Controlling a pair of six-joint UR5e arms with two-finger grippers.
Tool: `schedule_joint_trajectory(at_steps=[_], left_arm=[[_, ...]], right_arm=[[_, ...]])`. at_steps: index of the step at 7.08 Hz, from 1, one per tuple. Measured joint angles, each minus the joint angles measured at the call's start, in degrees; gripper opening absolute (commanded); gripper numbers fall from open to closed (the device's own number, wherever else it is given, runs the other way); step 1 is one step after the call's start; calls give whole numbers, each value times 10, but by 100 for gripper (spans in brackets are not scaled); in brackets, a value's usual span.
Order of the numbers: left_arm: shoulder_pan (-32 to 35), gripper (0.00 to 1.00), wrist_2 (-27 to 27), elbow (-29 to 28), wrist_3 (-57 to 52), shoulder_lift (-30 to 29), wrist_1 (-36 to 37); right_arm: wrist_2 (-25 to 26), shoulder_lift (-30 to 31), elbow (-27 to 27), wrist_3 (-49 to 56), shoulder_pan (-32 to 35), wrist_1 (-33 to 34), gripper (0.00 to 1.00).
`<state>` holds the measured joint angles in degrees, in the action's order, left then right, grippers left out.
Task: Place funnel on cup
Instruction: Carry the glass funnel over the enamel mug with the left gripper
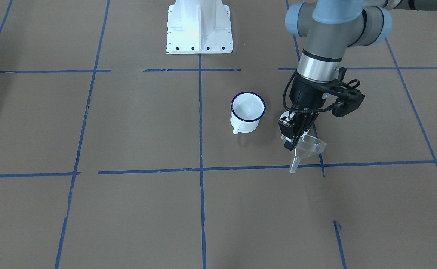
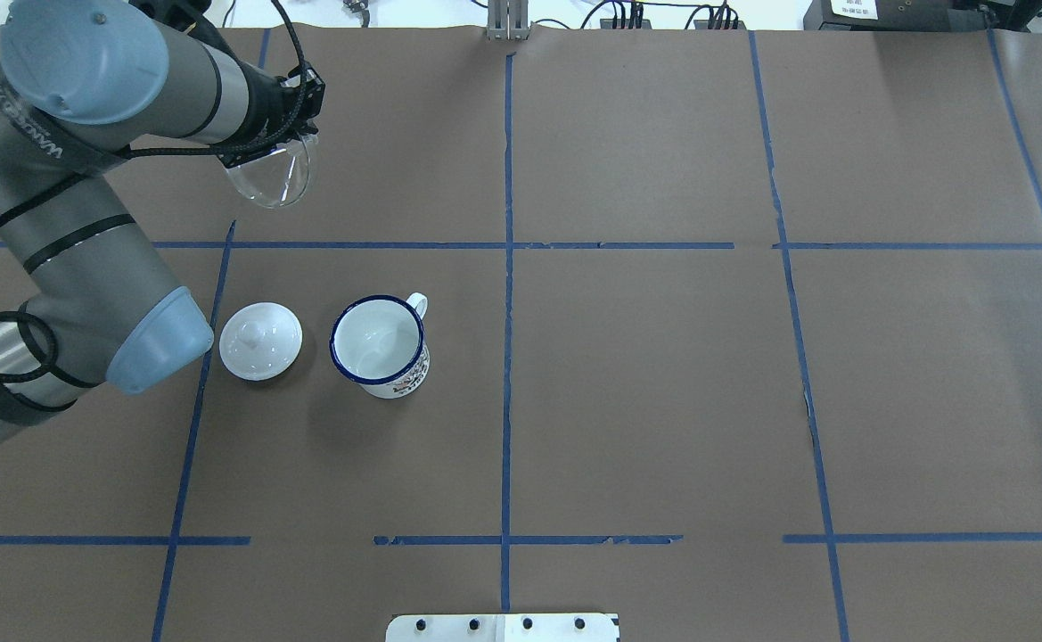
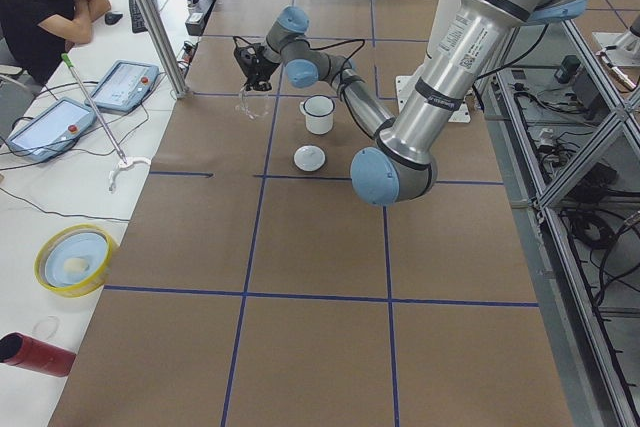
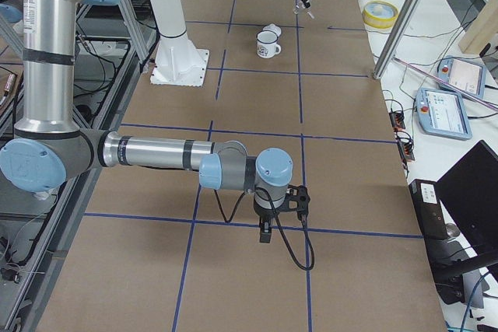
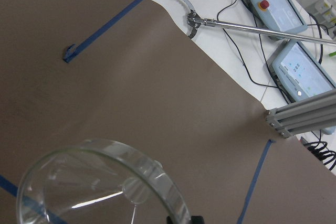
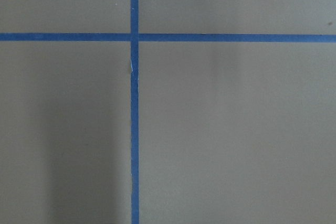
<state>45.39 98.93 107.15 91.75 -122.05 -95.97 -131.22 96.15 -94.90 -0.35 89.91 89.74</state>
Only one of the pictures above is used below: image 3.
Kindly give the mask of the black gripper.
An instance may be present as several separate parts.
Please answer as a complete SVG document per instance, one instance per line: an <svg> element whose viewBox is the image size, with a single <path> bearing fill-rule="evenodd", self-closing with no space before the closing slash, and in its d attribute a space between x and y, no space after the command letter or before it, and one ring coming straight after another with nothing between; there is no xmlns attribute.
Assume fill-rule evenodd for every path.
<svg viewBox="0 0 640 427"><path fill-rule="evenodd" d="M258 91L268 92L272 89L270 79L281 64L281 56L268 45L258 45L255 50L257 75L252 73L247 77L243 90L255 91L257 82Z"/></svg>

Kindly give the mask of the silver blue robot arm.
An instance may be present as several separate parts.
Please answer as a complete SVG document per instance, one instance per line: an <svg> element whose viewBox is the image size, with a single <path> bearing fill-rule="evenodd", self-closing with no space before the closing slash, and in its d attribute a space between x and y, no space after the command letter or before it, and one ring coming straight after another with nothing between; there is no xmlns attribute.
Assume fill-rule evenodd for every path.
<svg viewBox="0 0 640 427"><path fill-rule="evenodd" d="M461 0L398 115L378 101L347 58L310 46L309 19L298 7L285 7L263 42L236 47L234 57L246 91L270 90L278 68L296 88L329 84L375 143L352 160L353 189L369 204L388 206L431 189L437 173L430 148L506 34L522 25L575 18L586 5L587 0Z"/></svg>

